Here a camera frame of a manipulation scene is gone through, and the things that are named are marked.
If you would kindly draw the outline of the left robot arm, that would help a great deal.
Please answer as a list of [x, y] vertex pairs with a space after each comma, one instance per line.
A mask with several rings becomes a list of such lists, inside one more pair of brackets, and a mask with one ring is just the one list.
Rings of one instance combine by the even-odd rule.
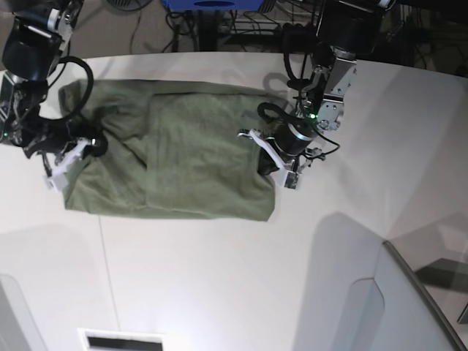
[[373, 52], [385, 15], [393, 1], [324, 1], [317, 22], [284, 26], [282, 53], [297, 92], [291, 111], [272, 102], [257, 107], [267, 129], [242, 129], [238, 136], [260, 148], [257, 172], [278, 186], [294, 189], [307, 167], [340, 149], [325, 136], [337, 130], [344, 96], [357, 72], [357, 56]]

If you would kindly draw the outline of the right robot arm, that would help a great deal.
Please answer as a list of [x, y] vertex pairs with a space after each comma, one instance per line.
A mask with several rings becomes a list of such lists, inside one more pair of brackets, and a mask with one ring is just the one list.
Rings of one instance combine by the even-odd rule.
[[[94, 74], [82, 59], [65, 51], [82, 10], [82, 1], [2, 1], [1, 11], [14, 21], [1, 57], [1, 143], [21, 148], [27, 158], [38, 154], [50, 189], [63, 191], [67, 173], [88, 155], [107, 150], [105, 136], [87, 121], [79, 121], [94, 87]], [[87, 78], [82, 97], [61, 118], [39, 112], [57, 66], [76, 64]]]

